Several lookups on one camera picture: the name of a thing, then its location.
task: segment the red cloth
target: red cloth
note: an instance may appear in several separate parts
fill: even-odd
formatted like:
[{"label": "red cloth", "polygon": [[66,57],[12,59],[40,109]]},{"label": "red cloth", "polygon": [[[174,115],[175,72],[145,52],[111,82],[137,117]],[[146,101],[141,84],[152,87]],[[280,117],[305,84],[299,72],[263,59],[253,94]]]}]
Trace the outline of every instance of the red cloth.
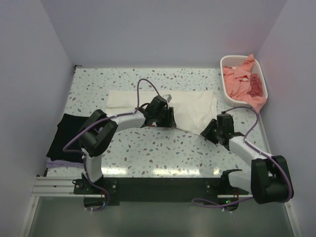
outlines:
[{"label": "red cloth", "polygon": [[251,95],[251,97],[255,97],[255,96],[263,97],[262,82],[258,74],[254,73],[250,75],[250,86],[251,86],[251,91],[249,91],[249,95]]},{"label": "red cloth", "polygon": [[235,69],[223,67],[223,74],[228,96],[234,100],[247,102],[259,113],[267,99],[262,96],[252,97],[249,94],[251,91],[250,71],[254,64],[255,59],[253,58],[253,54],[250,54],[241,67],[236,67]]}]

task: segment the black cloth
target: black cloth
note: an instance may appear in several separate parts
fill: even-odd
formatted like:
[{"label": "black cloth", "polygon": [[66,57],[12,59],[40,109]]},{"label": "black cloth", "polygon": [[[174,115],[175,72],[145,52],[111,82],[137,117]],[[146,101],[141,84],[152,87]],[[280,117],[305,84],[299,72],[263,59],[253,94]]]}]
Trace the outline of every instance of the black cloth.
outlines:
[{"label": "black cloth", "polygon": [[[57,125],[58,129],[47,153],[47,157],[51,160],[62,159],[70,162],[83,163],[80,154],[63,152],[63,148],[78,134],[79,129],[87,119],[88,117],[64,114],[60,123]],[[79,141],[75,141],[68,149],[81,150]]]}]

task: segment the laundry basket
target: laundry basket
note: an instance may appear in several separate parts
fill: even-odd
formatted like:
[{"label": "laundry basket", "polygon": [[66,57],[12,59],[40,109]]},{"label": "laundry basket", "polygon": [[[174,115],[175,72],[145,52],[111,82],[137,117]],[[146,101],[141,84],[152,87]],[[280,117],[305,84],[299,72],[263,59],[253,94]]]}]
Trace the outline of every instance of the laundry basket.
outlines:
[{"label": "laundry basket", "polygon": [[[234,100],[231,97],[229,97],[229,95],[226,92],[225,82],[224,82],[224,74],[223,74],[223,67],[240,67],[242,65],[242,63],[247,58],[248,58],[247,56],[229,55],[229,56],[225,56],[225,57],[223,57],[221,59],[221,73],[222,73],[222,83],[223,83],[223,88],[224,88],[224,99],[225,99],[225,102],[229,106],[233,106],[233,107],[238,107],[238,106],[251,107],[251,105],[249,105],[246,102]],[[255,64],[253,65],[253,67],[251,69],[251,73],[257,73],[259,75],[259,77],[261,79],[261,82],[262,82],[263,96],[268,98],[268,92],[267,92],[265,79],[263,78],[261,67],[260,67],[260,64],[258,63],[257,60],[255,60]]]}]

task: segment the terrazzo table top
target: terrazzo table top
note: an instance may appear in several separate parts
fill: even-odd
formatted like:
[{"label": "terrazzo table top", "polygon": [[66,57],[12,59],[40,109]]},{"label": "terrazzo table top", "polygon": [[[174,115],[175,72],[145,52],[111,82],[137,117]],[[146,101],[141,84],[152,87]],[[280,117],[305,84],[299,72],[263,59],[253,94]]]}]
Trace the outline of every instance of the terrazzo table top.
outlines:
[{"label": "terrazzo table top", "polygon": [[[77,69],[65,113],[89,116],[105,110],[109,90],[136,90],[137,81],[149,79],[159,90],[213,90],[217,113],[229,109],[223,97],[219,69]],[[141,82],[141,90],[153,90]],[[246,133],[256,116],[236,109],[235,131]],[[256,126],[248,139],[266,151],[261,128]],[[203,137],[171,128],[133,128],[116,133],[102,155],[102,172],[111,177],[214,177],[227,169],[250,167],[237,155]],[[83,169],[58,167],[48,170],[50,177],[80,177]]]}]

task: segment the purple cloth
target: purple cloth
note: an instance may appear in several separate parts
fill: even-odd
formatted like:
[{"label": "purple cloth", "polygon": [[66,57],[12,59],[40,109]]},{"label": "purple cloth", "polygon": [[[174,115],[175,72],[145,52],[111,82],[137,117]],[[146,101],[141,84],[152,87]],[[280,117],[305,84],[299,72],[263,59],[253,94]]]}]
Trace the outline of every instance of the purple cloth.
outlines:
[{"label": "purple cloth", "polygon": [[46,160],[46,168],[57,168],[57,167],[77,167],[83,168],[83,163],[69,162],[66,160],[54,160],[52,161],[50,158]]}]

